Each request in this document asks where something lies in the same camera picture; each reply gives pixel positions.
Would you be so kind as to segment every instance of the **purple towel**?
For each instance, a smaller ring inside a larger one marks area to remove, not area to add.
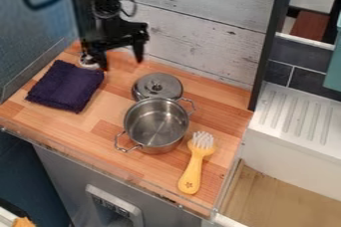
[[[58,60],[31,89],[26,100],[79,113],[84,109],[103,79],[103,71],[81,69]]]

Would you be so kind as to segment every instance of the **white dish rack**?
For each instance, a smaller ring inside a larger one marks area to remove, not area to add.
[[[243,140],[250,167],[341,200],[341,103],[267,83]]]

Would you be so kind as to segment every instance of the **gray cabinet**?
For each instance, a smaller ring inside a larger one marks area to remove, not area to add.
[[[35,146],[35,149],[76,227],[114,226],[103,221],[101,215],[104,211],[108,214],[108,210],[99,208],[89,196],[86,191],[89,185],[140,208],[147,227],[196,227],[201,224],[200,218],[128,184],[44,148]]]

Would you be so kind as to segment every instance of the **black robotic arm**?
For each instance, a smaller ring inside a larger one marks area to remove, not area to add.
[[[32,10],[47,8],[59,0],[33,3],[23,0]],[[106,51],[132,46],[138,62],[144,58],[144,45],[149,40],[147,23],[124,20],[121,14],[134,16],[137,11],[135,0],[131,14],[122,7],[123,0],[72,0],[81,39],[83,54],[80,63],[86,68],[107,68]]]

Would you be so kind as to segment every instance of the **stainless steel pot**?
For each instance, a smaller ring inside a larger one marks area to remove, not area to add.
[[[135,81],[132,87],[132,95],[137,102],[148,98],[178,101],[182,97],[182,93],[181,81],[166,73],[147,74]]]
[[[177,102],[162,98],[149,98],[133,105],[125,116],[125,130],[115,136],[115,149],[121,152],[139,149],[145,153],[174,149],[187,131],[189,116],[195,111],[193,101],[180,100],[191,103],[190,113]],[[119,147],[119,137],[125,133],[136,144],[132,148]]]

